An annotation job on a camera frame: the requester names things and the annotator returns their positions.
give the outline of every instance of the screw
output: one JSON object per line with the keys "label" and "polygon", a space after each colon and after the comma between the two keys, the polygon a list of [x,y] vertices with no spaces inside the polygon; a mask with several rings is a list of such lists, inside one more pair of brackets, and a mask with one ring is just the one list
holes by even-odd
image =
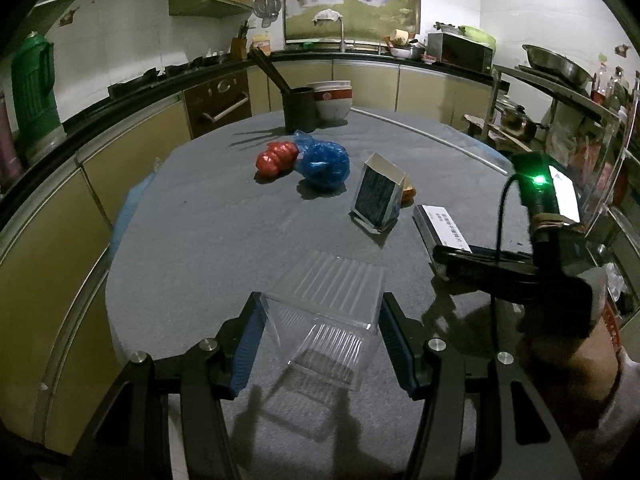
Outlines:
{"label": "screw", "polygon": [[508,366],[513,364],[513,356],[509,352],[498,352],[498,361]]}
{"label": "screw", "polygon": [[438,339],[437,337],[429,339],[428,345],[429,348],[431,348],[431,350],[433,350],[434,352],[442,352],[447,347],[447,344],[442,339]]}
{"label": "screw", "polygon": [[218,342],[212,337],[206,337],[202,341],[200,341],[198,346],[205,352],[213,352],[216,348],[218,348]]}
{"label": "screw", "polygon": [[142,364],[143,362],[145,362],[145,360],[146,360],[146,352],[142,350],[136,350],[129,357],[129,361],[137,365]]}

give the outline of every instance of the black cup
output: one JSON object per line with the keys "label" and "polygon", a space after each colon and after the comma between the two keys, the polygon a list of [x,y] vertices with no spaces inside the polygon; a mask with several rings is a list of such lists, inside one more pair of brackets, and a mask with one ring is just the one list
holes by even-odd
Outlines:
{"label": "black cup", "polygon": [[292,88],[289,94],[282,94],[284,109],[284,129],[288,134],[301,130],[310,134],[318,126],[318,113],[314,89],[308,86]]}

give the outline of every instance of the blue plastic bag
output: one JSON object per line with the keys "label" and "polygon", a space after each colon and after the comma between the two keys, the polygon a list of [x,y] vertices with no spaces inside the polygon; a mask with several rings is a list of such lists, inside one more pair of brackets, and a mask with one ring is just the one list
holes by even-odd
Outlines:
{"label": "blue plastic bag", "polygon": [[309,134],[296,132],[295,142],[300,154],[296,171],[321,190],[338,189],[351,170],[349,155],[343,146],[327,140],[315,140]]}
{"label": "blue plastic bag", "polygon": [[118,251],[118,247],[120,246],[120,242],[122,241],[122,237],[124,236],[124,231],[127,230],[129,226],[129,222],[133,218],[133,213],[136,212],[138,208],[138,204],[142,199],[142,195],[145,192],[145,189],[153,182],[153,179],[156,177],[156,172],[149,174],[142,182],[137,183],[134,187],[129,189],[127,193],[127,197],[124,201],[120,212],[118,213],[118,217],[116,218],[116,223],[113,226],[113,233],[111,234],[111,241],[109,243],[109,261],[112,262],[116,252]]}

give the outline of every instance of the white label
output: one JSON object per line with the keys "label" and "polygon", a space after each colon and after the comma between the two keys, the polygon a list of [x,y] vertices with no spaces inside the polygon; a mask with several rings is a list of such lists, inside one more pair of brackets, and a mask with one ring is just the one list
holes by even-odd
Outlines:
{"label": "white label", "polygon": [[429,220],[431,220],[433,228],[436,229],[441,245],[471,252],[464,237],[460,234],[458,226],[451,219],[446,209],[434,205],[423,205],[422,207]]}
{"label": "white label", "polygon": [[578,199],[575,195],[574,183],[553,166],[549,166],[549,173],[551,173],[551,179],[554,182],[560,214],[566,216],[569,220],[579,222],[580,212],[578,211]]}

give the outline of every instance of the round table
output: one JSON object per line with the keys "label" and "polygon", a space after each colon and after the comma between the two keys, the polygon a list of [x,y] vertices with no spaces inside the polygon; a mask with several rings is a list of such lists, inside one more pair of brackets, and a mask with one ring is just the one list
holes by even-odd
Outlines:
{"label": "round table", "polygon": [[[436,121],[375,113],[453,142],[508,171],[497,152]],[[111,267],[106,302],[113,336],[126,354],[179,354],[215,336],[252,290],[267,290],[306,251],[318,249],[385,267],[385,290],[407,316],[460,351],[490,355],[488,296],[456,295],[434,278],[412,219],[372,236],[349,211],[363,163],[378,152],[406,172],[416,204],[444,206],[469,244],[494,247],[505,176],[406,128],[351,112],[316,130],[343,145],[351,174],[321,194],[292,172],[262,183],[255,158],[267,142],[289,139],[281,112],[215,130],[177,148],[146,190]],[[530,250],[526,210],[508,195],[503,248]],[[234,456],[251,478],[388,478],[402,471],[421,402],[400,389],[383,344],[362,386],[310,386],[279,360],[265,332],[247,387],[223,401]]]}

